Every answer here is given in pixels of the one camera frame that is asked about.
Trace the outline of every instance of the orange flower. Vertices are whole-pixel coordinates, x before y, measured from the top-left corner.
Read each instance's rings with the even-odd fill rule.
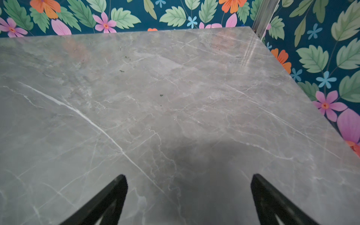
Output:
[[[225,13],[227,13],[230,9],[230,13],[236,13],[240,7],[243,7],[245,5],[246,0],[219,0],[220,4],[225,3],[222,6],[222,11],[224,11]]]
[[[285,50],[282,50],[279,54],[279,50],[278,49],[273,49],[271,50],[271,53],[275,56],[275,58],[279,61],[279,63],[281,63],[281,65],[283,66],[283,68],[290,74],[291,73],[291,62],[285,62],[286,60],[288,60],[289,58],[289,54],[287,54],[285,52]]]
[[[57,19],[56,12],[60,13],[60,4],[54,0],[31,0],[30,5],[39,13],[43,13],[45,9],[45,13],[50,19]]]

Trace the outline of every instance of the pink petal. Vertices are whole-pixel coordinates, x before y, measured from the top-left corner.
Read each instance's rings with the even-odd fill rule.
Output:
[[[116,33],[116,30],[112,27],[109,27],[109,31],[110,31],[110,33]]]
[[[51,26],[57,35],[70,35],[70,29],[61,20],[51,20]]]
[[[337,125],[345,141],[359,142],[360,116],[351,109],[342,112],[337,120]]]
[[[314,106],[315,106],[316,108],[318,108],[318,109],[321,108],[321,105],[322,105],[322,104],[321,104],[320,102],[313,101],[312,103],[314,104]]]
[[[219,24],[219,23],[213,23],[213,24],[211,25],[211,28],[222,28],[222,25]]]
[[[8,32],[8,36],[9,36],[9,37],[16,37],[16,34],[14,34],[13,32],[9,31],[9,32]]]
[[[24,35],[22,35],[21,33],[19,32],[15,32],[15,35],[18,36],[18,37],[23,37]]]
[[[8,22],[10,27],[12,27],[12,28],[16,27],[16,23],[12,18],[9,17],[6,21]]]
[[[336,122],[337,115],[332,109],[326,110],[326,116],[328,117],[329,120]]]
[[[342,102],[335,102],[335,103],[331,103],[329,105],[329,108],[341,112],[346,110],[347,106]]]
[[[103,19],[103,22],[104,22],[104,23],[108,23],[108,16],[106,15],[105,12],[102,12],[102,13],[101,13],[101,18]]]
[[[99,23],[99,24],[101,24],[101,25],[104,24],[103,20],[100,19],[100,17],[98,17],[97,15],[93,15],[93,18],[94,18],[94,20],[95,20],[97,23]]]
[[[109,27],[115,27],[115,26],[116,26],[116,22],[113,21],[113,20],[110,20],[110,21],[108,22],[108,26],[109,26]]]
[[[0,17],[0,24],[4,25],[5,27],[9,27],[8,23],[5,22],[5,20],[1,17]]]
[[[103,29],[104,29],[103,25],[98,24],[95,26],[95,30],[97,30],[97,31],[103,31]]]
[[[325,110],[323,108],[320,108],[319,111],[322,115],[325,115]]]
[[[235,27],[237,23],[238,17],[236,16],[236,13],[233,13],[226,21],[225,27]]]
[[[15,28],[15,31],[21,34],[27,34],[27,31],[20,27]]]
[[[317,100],[319,100],[319,102],[321,102],[321,103],[326,102],[324,93],[317,91],[315,96],[316,96]]]
[[[327,103],[333,103],[338,97],[337,91],[332,91],[328,93],[328,96],[326,97]]]
[[[3,26],[3,25],[0,25],[0,31],[5,31],[5,32],[8,32],[10,29],[9,27],[7,26]]]

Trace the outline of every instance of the blue flower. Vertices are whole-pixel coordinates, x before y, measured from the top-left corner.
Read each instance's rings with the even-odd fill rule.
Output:
[[[157,0],[156,2],[155,2],[155,5],[158,5],[160,3],[160,8],[162,8],[162,4],[166,4],[166,1],[164,1],[164,0]]]
[[[299,77],[300,74],[302,74],[302,69],[298,70],[296,72],[295,68],[293,68],[291,70],[293,72],[293,74],[290,74],[292,76],[292,78],[296,81],[301,81],[301,78]]]
[[[191,29],[194,28],[194,24],[195,24],[195,25],[198,24],[198,22],[195,21],[196,18],[197,18],[197,17],[194,17],[193,19],[191,19],[191,17],[188,18],[188,20],[189,20],[190,22],[187,24],[187,26],[189,27],[189,26],[191,25]]]
[[[314,27],[312,28],[313,29],[312,31],[311,30],[307,31],[307,34],[310,34],[308,40],[310,40],[312,38],[312,36],[314,36],[315,39],[318,38],[318,35],[316,33],[319,33],[323,29],[322,28],[317,29],[317,27],[318,27],[318,24],[316,23],[316,24],[314,24]]]
[[[334,82],[336,81],[336,77],[332,77],[332,78],[329,78],[329,72],[326,71],[324,73],[324,78],[322,77],[317,77],[316,78],[317,81],[321,81],[321,83],[319,84],[319,87],[323,87],[325,84],[326,84],[326,87],[327,88],[331,88],[331,84],[329,82]]]
[[[269,42],[266,44],[266,46],[268,49],[271,49],[273,47],[272,45],[269,46]]]

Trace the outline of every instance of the marble countertop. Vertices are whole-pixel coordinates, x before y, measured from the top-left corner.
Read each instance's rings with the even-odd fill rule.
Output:
[[[59,224],[119,174],[119,224],[259,224],[254,173],[358,223],[360,160],[249,27],[0,48],[0,224]]]

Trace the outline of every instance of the floral wallpaper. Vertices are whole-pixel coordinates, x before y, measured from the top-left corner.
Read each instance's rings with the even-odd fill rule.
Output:
[[[263,42],[360,157],[359,28],[358,0],[281,0]]]
[[[261,0],[4,0],[0,37],[252,26]]]

